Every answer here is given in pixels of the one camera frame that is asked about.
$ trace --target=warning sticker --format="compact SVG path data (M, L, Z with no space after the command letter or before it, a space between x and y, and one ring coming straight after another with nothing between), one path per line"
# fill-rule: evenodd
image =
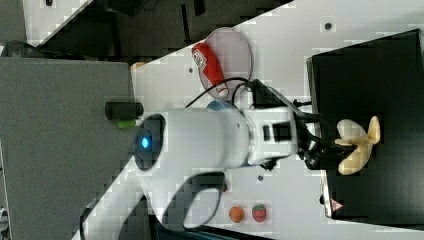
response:
M343 207L343 205L342 205L342 204L340 204L339 202L337 202L337 201L335 201L335 200L331 199L331 207L332 207L332 209L333 209L333 212L335 212L335 211L339 210L340 208L342 208L342 207Z
M194 62L199 67L200 71L203 71L206 67L206 57L199 50L194 51L193 53Z

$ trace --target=screw hole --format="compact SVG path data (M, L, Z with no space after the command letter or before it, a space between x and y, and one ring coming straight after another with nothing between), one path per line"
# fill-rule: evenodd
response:
M325 27L325 30L330 30L333 27L333 25L331 23L326 23L324 27Z

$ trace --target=yellow toy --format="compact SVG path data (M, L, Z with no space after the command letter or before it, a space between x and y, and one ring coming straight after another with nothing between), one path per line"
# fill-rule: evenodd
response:
M339 164L338 170L342 175L354 174L367 164L372 147L380 141L380 123L377 117L372 117L367 134L358 123L341 120L337 124L337 130L341 139L336 139L336 144L356 146L356 149Z

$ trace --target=blue led light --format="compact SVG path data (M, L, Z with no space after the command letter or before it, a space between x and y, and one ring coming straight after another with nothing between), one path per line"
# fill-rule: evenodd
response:
M143 148L147 148L149 146L149 139L147 139L146 137L144 137L141 140L141 146L143 146Z

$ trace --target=red label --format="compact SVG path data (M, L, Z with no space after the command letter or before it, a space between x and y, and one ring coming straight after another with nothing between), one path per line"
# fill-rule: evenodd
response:
M331 207L333 208L333 212L335 212L335 211L339 210L340 208L342 208L343 205L340 204L339 202L331 199Z

